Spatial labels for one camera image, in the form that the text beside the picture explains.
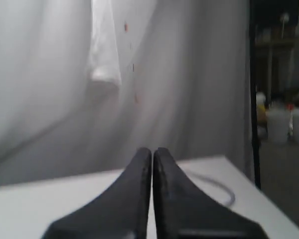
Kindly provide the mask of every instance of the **table surface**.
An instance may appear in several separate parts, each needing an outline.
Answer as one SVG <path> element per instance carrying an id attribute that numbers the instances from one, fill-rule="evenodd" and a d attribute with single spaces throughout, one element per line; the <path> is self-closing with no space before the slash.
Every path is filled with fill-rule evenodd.
<path id="1" fill-rule="evenodd" d="M 178 163 L 186 172 L 208 176 L 229 187 L 236 196 L 231 209 L 258 222 L 271 239 L 297 238 L 299 228 L 238 171 L 225 157 Z M 101 194 L 122 170 L 0 187 L 0 239 L 39 239 L 49 224 Z M 220 203 L 228 201 L 221 189 L 192 178 Z M 156 238 L 154 211 L 149 208 L 148 238 Z"/>

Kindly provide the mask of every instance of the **floor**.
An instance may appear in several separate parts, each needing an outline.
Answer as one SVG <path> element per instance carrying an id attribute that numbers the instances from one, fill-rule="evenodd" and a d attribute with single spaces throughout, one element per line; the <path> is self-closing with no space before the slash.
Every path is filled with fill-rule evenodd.
<path id="1" fill-rule="evenodd" d="M 299 145 L 262 142 L 262 190 L 299 226 Z"/>

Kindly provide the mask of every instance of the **cable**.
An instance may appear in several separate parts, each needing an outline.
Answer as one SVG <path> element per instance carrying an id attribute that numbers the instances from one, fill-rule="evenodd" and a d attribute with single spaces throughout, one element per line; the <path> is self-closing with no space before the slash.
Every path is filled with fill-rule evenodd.
<path id="1" fill-rule="evenodd" d="M 200 175 L 200 174 L 192 172 L 190 170 L 185 170 L 185 172 L 186 172 L 186 174 L 191 175 L 194 178 L 199 179 L 200 181 L 209 183 L 215 187 L 218 187 L 218 188 L 221 188 L 222 190 L 224 190 L 230 196 L 230 199 L 228 202 L 223 203 L 223 205 L 228 208 L 234 205 L 234 203 L 236 201 L 235 193 L 229 187 L 227 187 L 225 184 L 217 181 L 216 179 L 213 179 L 208 176 Z"/>

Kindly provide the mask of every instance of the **black pole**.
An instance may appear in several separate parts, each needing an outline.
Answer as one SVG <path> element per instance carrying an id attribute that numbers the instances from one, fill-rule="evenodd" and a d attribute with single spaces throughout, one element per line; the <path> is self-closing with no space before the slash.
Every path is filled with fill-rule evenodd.
<path id="1" fill-rule="evenodd" d="M 261 189 L 259 139 L 257 130 L 257 104 L 256 104 L 256 24 L 255 24 L 255 0 L 249 1 L 249 54 L 250 54 L 250 102 L 252 124 L 252 146 L 254 155 L 255 184 Z"/>

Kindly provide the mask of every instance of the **white fabric backdrop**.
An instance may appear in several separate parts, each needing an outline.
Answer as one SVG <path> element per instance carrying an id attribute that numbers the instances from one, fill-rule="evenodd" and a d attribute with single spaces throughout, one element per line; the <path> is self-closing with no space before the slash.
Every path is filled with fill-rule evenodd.
<path id="1" fill-rule="evenodd" d="M 124 167 L 140 146 L 250 173 L 247 1 L 112 0 L 120 86 L 84 73 L 88 1 L 11 1 L 0 21 L 27 19 L 0 45 L 0 185 Z"/>

